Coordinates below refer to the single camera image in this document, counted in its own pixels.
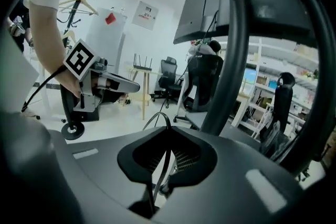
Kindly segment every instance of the white floor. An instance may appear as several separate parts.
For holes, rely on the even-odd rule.
[[[54,113],[56,114],[64,114],[61,95],[59,90],[47,90],[47,94],[49,97],[50,106]],[[85,132],[82,137],[75,141],[67,141],[67,143],[79,143],[85,141],[93,141],[93,140],[100,140],[106,139],[121,135],[126,135],[130,133],[139,132],[143,129],[146,122],[160,110],[163,100],[156,100],[156,102],[149,102],[149,106],[146,106],[145,109],[145,120],[142,120],[142,103],[137,101],[132,101],[131,104],[122,106],[118,103],[115,104],[108,104],[102,105],[100,109],[100,120],[96,122],[85,122],[83,123],[85,126]],[[176,104],[170,104],[169,108],[166,109],[165,106],[162,109],[171,120],[172,125],[178,125],[182,127],[190,127],[189,123],[178,121],[177,123],[173,123],[174,114],[176,113]],[[41,95],[38,93],[29,105],[29,108],[33,110],[37,114],[44,114],[44,106],[41,100]],[[154,120],[148,128],[154,127],[155,124]],[[40,122],[50,130],[57,130],[61,131],[64,123],[61,121],[51,121],[41,119]],[[160,116],[157,126],[164,126],[165,121]],[[163,166],[164,158],[162,158],[159,166],[157,167],[156,171],[153,174],[153,182],[156,182],[160,176],[162,166]],[[322,168],[322,165],[317,162],[311,162],[309,171],[310,177],[308,177],[305,181],[300,182],[300,185],[303,188],[309,187],[314,182],[321,179],[325,173]],[[156,205],[161,206],[163,205],[165,199],[158,195]]]

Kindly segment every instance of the dark hair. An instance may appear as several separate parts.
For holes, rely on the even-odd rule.
[[[222,48],[221,45],[219,44],[219,42],[217,40],[212,40],[209,43],[209,46],[212,48],[212,50],[217,53],[220,51],[220,49]]]

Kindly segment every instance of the white shelving unit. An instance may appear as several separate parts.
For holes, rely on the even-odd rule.
[[[222,46],[221,51],[226,51],[226,46],[227,42],[219,42]],[[286,67],[284,66],[283,69],[277,69],[277,67],[274,67],[273,65],[267,64],[267,58],[275,59],[275,60],[280,60],[283,62],[287,62],[291,65],[297,66],[298,68],[304,68],[309,71],[314,71],[318,68],[318,60],[313,59],[311,57],[308,57],[306,55],[300,54],[296,51],[289,50],[286,48],[281,48],[277,46],[271,46],[267,44],[263,44],[261,42],[261,39],[259,39],[259,43],[249,43],[249,48],[248,48],[248,64],[256,65],[256,70],[257,70],[257,76],[260,73],[264,73],[266,75],[272,75],[275,77],[278,77],[282,72],[286,72]],[[298,75],[296,73],[293,73],[290,71],[290,73],[293,74],[293,76],[296,79],[296,84],[304,87],[308,90],[311,91],[316,91],[317,88],[317,80],[310,80],[304,76]],[[261,90],[267,91],[269,93],[274,94],[275,89],[270,88],[268,86],[262,85],[255,83],[255,88],[259,88]],[[300,101],[297,98],[292,98],[292,102],[305,108],[305,109],[311,109],[311,104],[304,103]],[[257,104],[249,102],[249,106],[253,109],[256,109],[262,113],[264,113],[266,110],[259,107]],[[295,117],[294,115],[289,115],[291,118],[295,118],[298,123],[303,124],[304,121],[301,120],[298,117]],[[249,128],[250,130],[255,130],[256,129],[256,122],[253,122],[249,120],[248,122],[240,122],[240,124],[246,128]]]

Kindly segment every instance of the wooden table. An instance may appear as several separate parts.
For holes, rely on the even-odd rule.
[[[150,74],[155,74],[155,75],[162,75],[161,73],[157,73],[157,72],[152,72],[149,70],[144,70],[144,69],[139,69],[139,68],[134,68],[134,67],[128,67],[130,72],[135,71],[132,81],[134,81],[136,79],[136,76],[138,75],[139,72],[143,73],[143,88],[142,88],[142,98],[140,101],[142,101],[142,120],[145,119],[145,107],[146,107],[146,102],[147,105],[149,105],[149,101],[151,100],[151,96],[149,95],[149,75]],[[138,100],[139,98],[139,94],[127,94],[125,99],[124,99],[124,103],[123,106],[126,103],[127,98],[130,97],[132,99]]]

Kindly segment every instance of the coat rack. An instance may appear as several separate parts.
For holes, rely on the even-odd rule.
[[[79,7],[81,1],[75,1],[72,10],[70,11],[69,18],[62,23],[67,23],[67,27],[64,31],[64,35],[70,30],[70,27],[74,27],[74,24],[78,21],[73,23],[73,19],[76,14],[76,10]],[[63,40],[64,46],[66,46],[68,42],[68,38]],[[84,125],[81,121],[90,121],[90,120],[98,120],[98,108],[92,113],[84,113],[84,112],[77,112],[74,111],[73,108],[77,105],[78,99],[66,88],[61,86],[61,96],[62,96],[62,103],[64,107],[65,116],[67,118],[68,123],[65,124],[62,128],[62,135],[67,140],[75,140],[81,137],[84,133]]]

